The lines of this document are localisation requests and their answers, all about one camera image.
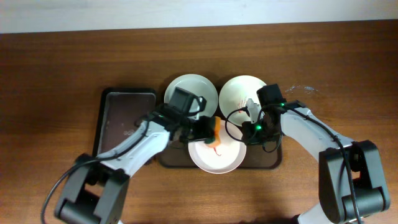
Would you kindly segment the white plate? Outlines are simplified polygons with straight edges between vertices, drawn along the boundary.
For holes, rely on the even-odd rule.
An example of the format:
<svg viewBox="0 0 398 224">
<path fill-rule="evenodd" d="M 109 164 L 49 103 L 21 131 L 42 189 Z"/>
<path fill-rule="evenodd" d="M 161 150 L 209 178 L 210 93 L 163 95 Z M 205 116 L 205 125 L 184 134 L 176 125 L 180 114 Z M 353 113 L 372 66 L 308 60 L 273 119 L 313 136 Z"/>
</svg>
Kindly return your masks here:
<svg viewBox="0 0 398 224">
<path fill-rule="evenodd" d="M 242 163 L 246 145 L 228 135 L 224 120 L 220 122 L 220 139 L 221 143 L 216 147 L 207 146 L 203 141 L 188 144 L 189 155 L 200 169 L 212 174 L 225 174 Z"/>
<path fill-rule="evenodd" d="M 266 83 L 257 77 L 241 75 L 227 81 L 219 95 L 219 106 L 222 114 L 227 117 L 232 111 L 246 106 L 249 98 L 260 104 L 257 91 L 266 86 Z M 246 121 L 250 122 L 249 114 L 245 111 L 233 113 L 229 122 L 242 126 Z"/>
<path fill-rule="evenodd" d="M 197 75 L 197 74 L 186 74 L 174 79 L 167 87 L 164 96 L 164 102 L 168 103 L 172 97 L 172 93 L 176 87 L 193 93 L 196 96 L 202 96 L 206 100 L 206 106 L 204 111 L 200 112 L 199 116 L 212 117 L 218 107 L 218 92 L 209 81 L 209 79 Z"/>
</svg>

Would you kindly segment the green and orange sponge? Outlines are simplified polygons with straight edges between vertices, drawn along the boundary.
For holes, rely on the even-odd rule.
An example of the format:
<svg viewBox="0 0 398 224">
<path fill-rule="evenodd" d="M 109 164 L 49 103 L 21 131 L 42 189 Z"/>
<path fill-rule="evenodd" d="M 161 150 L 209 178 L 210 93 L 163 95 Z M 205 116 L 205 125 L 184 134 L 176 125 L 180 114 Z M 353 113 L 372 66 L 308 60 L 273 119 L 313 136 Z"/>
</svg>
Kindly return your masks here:
<svg viewBox="0 0 398 224">
<path fill-rule="evenodd" d="M 220 130 L 221 130 L 221 118 L 214 116 L 211 117 L 208 124 L 206 125 L 210 136 L 205 139 L 204 143 L 208 147 L 217 147 L 221 144 Z"/>
</svg>

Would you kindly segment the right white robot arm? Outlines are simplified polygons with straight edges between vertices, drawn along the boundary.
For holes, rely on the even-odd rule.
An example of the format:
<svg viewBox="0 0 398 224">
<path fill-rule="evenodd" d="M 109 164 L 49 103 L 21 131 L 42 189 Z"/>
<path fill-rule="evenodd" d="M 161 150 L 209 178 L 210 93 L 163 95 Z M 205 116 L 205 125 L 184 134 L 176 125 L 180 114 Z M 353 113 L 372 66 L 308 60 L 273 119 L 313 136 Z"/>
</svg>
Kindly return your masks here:
<svg viewBox="0 0 398 224">
<path fill-rule="evenodd" d="M 242 124 L 245 145 L 280 143 L 287 136 L 318 162 L 319 203 L 294 217 L 295 223 L 361 223 L 389 209 L 379 149 L 370 140 L 355 141 L 327 126 L 306 104 L 288 102 L 276 84 L 256 92 L 242 111 L 250 117 Z"/>
</svg>

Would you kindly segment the large brown serving tray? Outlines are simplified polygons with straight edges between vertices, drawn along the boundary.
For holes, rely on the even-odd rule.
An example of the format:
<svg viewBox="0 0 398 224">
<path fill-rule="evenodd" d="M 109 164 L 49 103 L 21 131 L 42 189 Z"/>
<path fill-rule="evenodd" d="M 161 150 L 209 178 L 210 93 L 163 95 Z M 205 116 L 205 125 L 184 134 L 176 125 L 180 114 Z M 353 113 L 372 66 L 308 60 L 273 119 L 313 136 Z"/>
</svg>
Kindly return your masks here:
<svg viewBox="0 0 398 224">
<path fill-rule="evenodd" d="M 246 155 L 242 163 L 237 167 L 240 169 L 275 169 L 282 162 L 282 148 L 275 148 L 275 142 L 261 146 L 246 146 Z M 168 168 L 199 168 L 191 159 L 188 144 L 173 142 L 158 156 L 159 162 Z"/>
</svg>

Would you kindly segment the small black metal tray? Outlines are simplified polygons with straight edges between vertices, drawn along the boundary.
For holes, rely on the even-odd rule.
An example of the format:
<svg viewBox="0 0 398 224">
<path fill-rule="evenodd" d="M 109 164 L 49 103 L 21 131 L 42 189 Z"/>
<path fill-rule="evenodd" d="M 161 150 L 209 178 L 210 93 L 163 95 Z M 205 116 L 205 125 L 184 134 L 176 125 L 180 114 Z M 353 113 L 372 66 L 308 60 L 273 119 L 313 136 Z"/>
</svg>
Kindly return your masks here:
<svg viewBox="0 0 398 224">
<path fill-rule="evenodd" d="M 155 108 L 151 88 L 111 87 L 103 90 L 99 106 L 92 156 L 107 152 L 134 134 L 140 117 Z"/>
</svg>

